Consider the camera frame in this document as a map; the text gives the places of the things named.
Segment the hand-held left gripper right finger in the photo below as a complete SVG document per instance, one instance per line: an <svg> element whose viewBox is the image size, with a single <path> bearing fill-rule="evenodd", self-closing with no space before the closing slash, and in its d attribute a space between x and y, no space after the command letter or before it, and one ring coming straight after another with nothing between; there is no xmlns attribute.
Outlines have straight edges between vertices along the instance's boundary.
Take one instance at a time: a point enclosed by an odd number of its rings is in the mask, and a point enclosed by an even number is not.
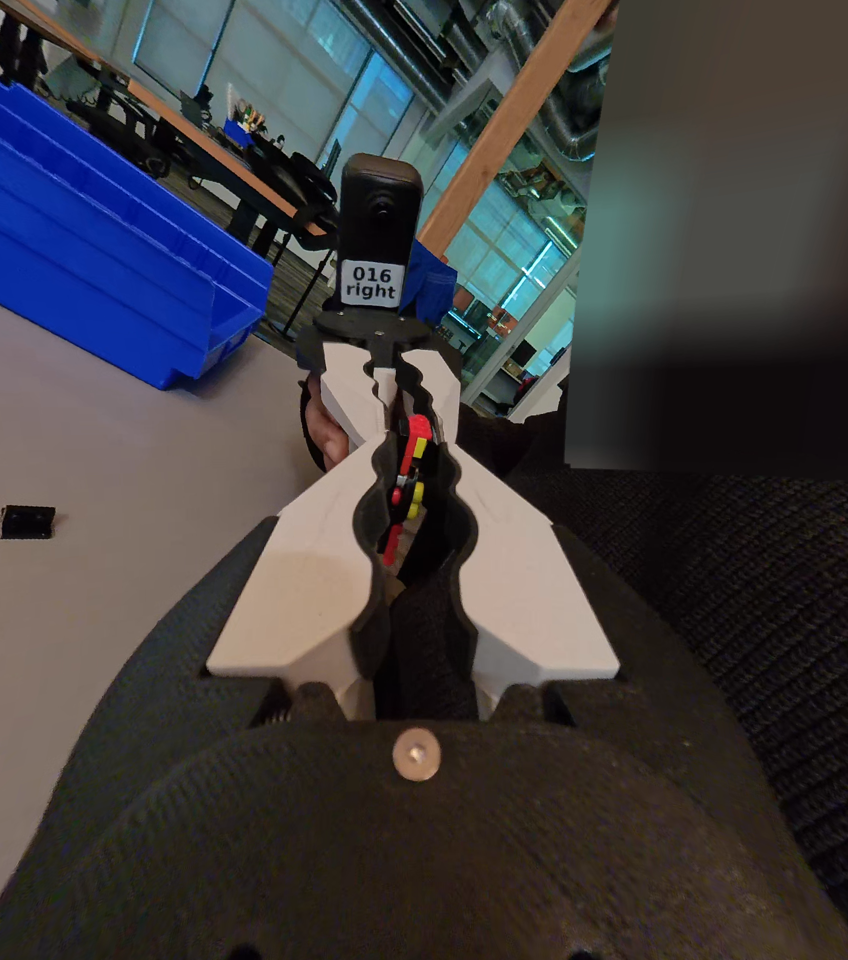
<svg viewBox="0 0 848 960"><path fill-rule="evenodd" d="M621 663L550 520L458 444L438 447L449 659L488 719L513 686L611 680Z"/></svg>

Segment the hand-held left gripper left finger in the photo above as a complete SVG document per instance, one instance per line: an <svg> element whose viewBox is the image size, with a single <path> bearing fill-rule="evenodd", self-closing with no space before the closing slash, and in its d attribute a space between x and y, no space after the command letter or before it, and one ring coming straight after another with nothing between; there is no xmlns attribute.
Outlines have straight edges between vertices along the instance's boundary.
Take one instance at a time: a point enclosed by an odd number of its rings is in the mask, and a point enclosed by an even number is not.
<svg viewBox="0 0 848 960"><path fill-rule="evenodd" d="M370 438L281 510L206 661L214 677L322 683L345 717L375 718L389 628L377 553L401 454Z"/></svg>

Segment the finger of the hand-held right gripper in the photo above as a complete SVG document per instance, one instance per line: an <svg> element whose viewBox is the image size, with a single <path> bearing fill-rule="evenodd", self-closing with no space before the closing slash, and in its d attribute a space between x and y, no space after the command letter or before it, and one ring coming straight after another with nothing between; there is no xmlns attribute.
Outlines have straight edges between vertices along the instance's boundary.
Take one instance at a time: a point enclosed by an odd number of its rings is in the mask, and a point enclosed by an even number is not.
<svg viewBox="0 0 848 960"><path fill-rule="evenodd" d="M394 366L376 367L370 352L345 342L323 345L321 398L345 431L350 450L375 450L391 428L399 396Z"/></svg>
<svg viewBox="0 0 848 960"><path fill-rule="evenodd" d="M407 416L425 415L439 444L457 441L460 382L439 351L405 351L397 362L396 382Z"/></svg>

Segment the partly built lego model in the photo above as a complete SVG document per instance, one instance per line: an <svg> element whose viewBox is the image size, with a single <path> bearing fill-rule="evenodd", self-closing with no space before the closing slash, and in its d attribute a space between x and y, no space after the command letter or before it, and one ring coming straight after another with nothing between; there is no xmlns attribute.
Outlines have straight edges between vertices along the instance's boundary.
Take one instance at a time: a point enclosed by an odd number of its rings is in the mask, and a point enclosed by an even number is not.
<svg viewBox="0 0 848 960"><path fill-rule="evenodd" d="M387 499L388 526L379 542L379 554L387 569L395 562L406 522L415 520L421 510L433 448L433 426L424 414L412 414L400 422L396 476Z"/></svg>

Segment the person's right forearm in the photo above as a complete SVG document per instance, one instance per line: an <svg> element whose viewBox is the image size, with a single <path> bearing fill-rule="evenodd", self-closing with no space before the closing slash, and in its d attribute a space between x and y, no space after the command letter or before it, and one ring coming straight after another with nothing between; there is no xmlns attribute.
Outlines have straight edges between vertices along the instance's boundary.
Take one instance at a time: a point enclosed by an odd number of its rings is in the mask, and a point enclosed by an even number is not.
<svg viewBox="0 0 848 960"><path fill-rule="evenodd" d="M521 423L479 414L460 404L456 442L491 474L515 491L529 491L567 471L567 403Z"/></svg>

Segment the person's right hand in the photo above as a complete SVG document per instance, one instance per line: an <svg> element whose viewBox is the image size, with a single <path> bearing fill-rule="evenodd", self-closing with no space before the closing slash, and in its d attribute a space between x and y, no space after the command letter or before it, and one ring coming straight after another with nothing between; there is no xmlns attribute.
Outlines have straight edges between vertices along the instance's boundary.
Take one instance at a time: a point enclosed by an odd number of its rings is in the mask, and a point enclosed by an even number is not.
<svg viewBox="0 0 848 960"><path fill-rule="evenodd" d="M349 455L349 437L323 402L319 383L309 381L305 393L303 424L311 457L328 473Z"/></svg>

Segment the black backpack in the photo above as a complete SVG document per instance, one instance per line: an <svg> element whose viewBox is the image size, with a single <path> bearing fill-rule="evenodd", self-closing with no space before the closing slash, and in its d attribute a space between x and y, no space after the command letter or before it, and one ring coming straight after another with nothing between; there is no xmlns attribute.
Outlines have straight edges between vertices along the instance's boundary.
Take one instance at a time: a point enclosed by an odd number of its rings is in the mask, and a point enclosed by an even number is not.
<svg viewBox="0 0 848 960"><path fill-rule="evenodd" d="M285 158L282 173L290 175L302 199L293 204L290 233L303 249L335 251L338 245L337 192L330 179L310 159L295 151Z"/></svg>

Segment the wooden beam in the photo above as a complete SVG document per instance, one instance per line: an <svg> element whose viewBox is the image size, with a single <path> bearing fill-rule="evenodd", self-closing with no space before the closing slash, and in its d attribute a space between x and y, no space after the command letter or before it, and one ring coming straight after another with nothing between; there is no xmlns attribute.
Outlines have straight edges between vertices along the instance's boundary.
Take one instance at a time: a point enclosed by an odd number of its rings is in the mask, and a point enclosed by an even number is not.
<svg viewBox="0 0 848 960"><path fill-rule="evenodd" d="M500 172L514 146L598 26L616 21L617 2L567 1L532 48L511 88L418 232L439 259Z"/></svg>

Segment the wooden board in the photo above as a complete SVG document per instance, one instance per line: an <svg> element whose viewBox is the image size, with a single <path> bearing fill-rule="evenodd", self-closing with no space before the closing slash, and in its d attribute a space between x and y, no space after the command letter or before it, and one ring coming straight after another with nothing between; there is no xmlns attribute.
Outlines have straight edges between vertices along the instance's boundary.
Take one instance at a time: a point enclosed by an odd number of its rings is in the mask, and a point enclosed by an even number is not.
<svg viewBox="0 0 848 960"><path fill-rule="evenodd" d="M67 50L82 63L91 65L94 78L109 83L112 88L173 127L178 137L189 145L190 150L195 151L210 173L222 176L220 182L223 186L237 187L236 194L245 207L256 210L258 215L278 229L290 230L292 233L303 231L320 240L330 237L317 223L306 222L289 200L256 177L234 153L190 123L177 109L131 78L120 67L110 63L104 54L100 54L58 25L36 4L0 1L0 10L15 18L24 27L39 33L47 42Z"/></svg>

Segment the person's dark knit sweater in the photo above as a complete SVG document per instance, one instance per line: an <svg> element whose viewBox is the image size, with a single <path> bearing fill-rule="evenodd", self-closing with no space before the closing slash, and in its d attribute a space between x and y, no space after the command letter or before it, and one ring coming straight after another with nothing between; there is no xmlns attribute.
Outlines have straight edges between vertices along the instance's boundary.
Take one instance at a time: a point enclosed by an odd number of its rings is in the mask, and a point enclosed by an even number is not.
<svg viewBox="0 0 848 960"><path fill-rule="evenodd" d="M484 724L425 496L375 690L449 768L382 868L406 884L382 951L848 958L848 481L567 468L513 490L621 669L514 685Z"/></svg>

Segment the blue storage bin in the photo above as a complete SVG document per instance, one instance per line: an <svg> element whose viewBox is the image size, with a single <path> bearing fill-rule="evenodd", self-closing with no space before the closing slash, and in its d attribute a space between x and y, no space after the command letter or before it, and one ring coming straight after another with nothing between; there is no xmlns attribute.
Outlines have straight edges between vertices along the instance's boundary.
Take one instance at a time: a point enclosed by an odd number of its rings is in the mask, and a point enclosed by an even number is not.
<svg viewBox="0 0 848 960"><path fill-rule="evenodd" d="M43 99L0 83L0 306L166 390L242 346L272 276Z"/></svg>

